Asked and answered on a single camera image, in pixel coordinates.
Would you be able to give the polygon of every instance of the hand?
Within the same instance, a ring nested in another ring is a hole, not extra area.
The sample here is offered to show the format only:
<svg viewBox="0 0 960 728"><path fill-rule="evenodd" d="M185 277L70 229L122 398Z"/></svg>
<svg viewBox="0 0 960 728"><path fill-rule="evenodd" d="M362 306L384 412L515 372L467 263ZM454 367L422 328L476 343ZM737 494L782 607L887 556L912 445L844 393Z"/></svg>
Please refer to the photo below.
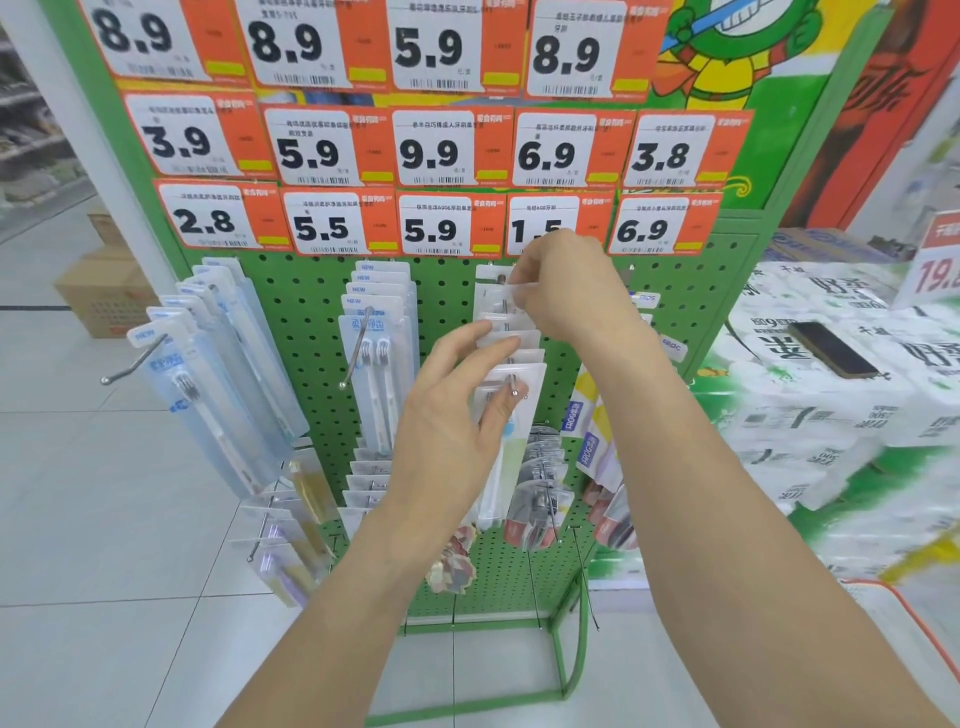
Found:
<svg viewBox="0 0 960 728"><path fill-rule="evenodd" d="M792 59L813 45L824 27L824 17L816 10L816 2L810 5L810 12L800 19L786 40L786 57Z"/></svg>
<svg viewBox="0 0 960 728"><path fill-rule="evenodd" d="M417 539L420 555L430 559L440 555L486 485L504 427L527 395L522 381L516 382L515 397L505 384L487 403L480 424L470 419L473 391L520 344L511 336L477 349L476 340L491 328L489 321L478 321L438 339L396 429L390 488L377 510L403 521L404 533Z"/></svg>
<svg viewBox="0 0 960 728"><path fill-rule="evenodd" d="M510 283L530 282L540 285L517 290L517 305L544 334L569 342L581 358L594 342L635 328L650 330L596 238L570 230L537 238L510 276Z"/></svg>
<svg viewBox="0 0 960 728"><path fill-rule="evenodd" d="M696 19L693 8L680 8L666 21L666 34L676 38L681 45L687 45L693 39L693 21Z"/></svg>

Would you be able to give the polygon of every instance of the white tile floor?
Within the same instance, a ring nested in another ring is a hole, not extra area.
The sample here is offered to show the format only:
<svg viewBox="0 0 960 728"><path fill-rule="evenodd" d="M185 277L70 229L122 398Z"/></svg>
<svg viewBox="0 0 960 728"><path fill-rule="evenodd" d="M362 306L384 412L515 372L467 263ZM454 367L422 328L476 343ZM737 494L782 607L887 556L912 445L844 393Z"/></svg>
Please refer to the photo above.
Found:
<svg viewBox="0 0 960 728"><path fill-rule="evenodd" d="M61 303L50 282L96 247L93 204L0 246L0 306ZM69 312L0 311L5 727L208 728L296 615L226 546L255 525L236 518L235 497L153 394L136 377L98 383L131 359ZM715 725L656 614L600 624L569 701L456 725ZM410 636L372 711L550 689L556 671L537 630Z"/></svg>

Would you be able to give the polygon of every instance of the forearm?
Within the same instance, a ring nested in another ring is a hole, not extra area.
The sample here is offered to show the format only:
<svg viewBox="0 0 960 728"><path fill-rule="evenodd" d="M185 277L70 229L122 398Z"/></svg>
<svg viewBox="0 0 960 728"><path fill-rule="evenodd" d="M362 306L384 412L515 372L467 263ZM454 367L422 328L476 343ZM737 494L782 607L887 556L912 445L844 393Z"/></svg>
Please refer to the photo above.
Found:
<svg viewBox="0 0 960 728"><path fill-rule="evenodd" d="M653 332L582 356L660 618L720 724L947 725L743 470Z"/></svg>
<svg viewBox="0 0 960 728"><path fill-rule="evenodd" d="M219 728L363 725L396 630L442 547L396 515L385 499L367 516Z"/></svg>

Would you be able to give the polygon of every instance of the cartoon character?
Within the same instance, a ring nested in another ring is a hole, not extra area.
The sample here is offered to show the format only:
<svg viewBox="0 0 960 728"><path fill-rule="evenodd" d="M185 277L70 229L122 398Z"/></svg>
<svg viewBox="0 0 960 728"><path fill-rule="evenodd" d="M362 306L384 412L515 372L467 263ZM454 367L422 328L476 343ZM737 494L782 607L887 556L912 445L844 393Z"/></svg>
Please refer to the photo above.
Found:
<svg viewBox="0 0 960 728"><path fill-rule="evenodd" d="M754 84L773 66L809 48L824 25L818 0L754 0L700 33L696 21L723 18L737 0L684 0L670 16L667 33L678 44L658 64L654 90L666 96L682 89L688 109L741 110Z"/></svg>

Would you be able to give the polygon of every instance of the smartphone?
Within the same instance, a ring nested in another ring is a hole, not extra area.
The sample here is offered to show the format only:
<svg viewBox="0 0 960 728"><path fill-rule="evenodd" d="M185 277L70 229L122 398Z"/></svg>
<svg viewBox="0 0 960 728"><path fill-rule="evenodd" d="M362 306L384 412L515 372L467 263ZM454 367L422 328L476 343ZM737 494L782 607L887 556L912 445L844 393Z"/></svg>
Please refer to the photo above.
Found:
<svg viewBox="0 0 960 728"><path fill-rule="evenodd" d="M880 374L877 367L820 322L802 321L791 324L787 327L787 333L844 379L869 379Z"/></svg>

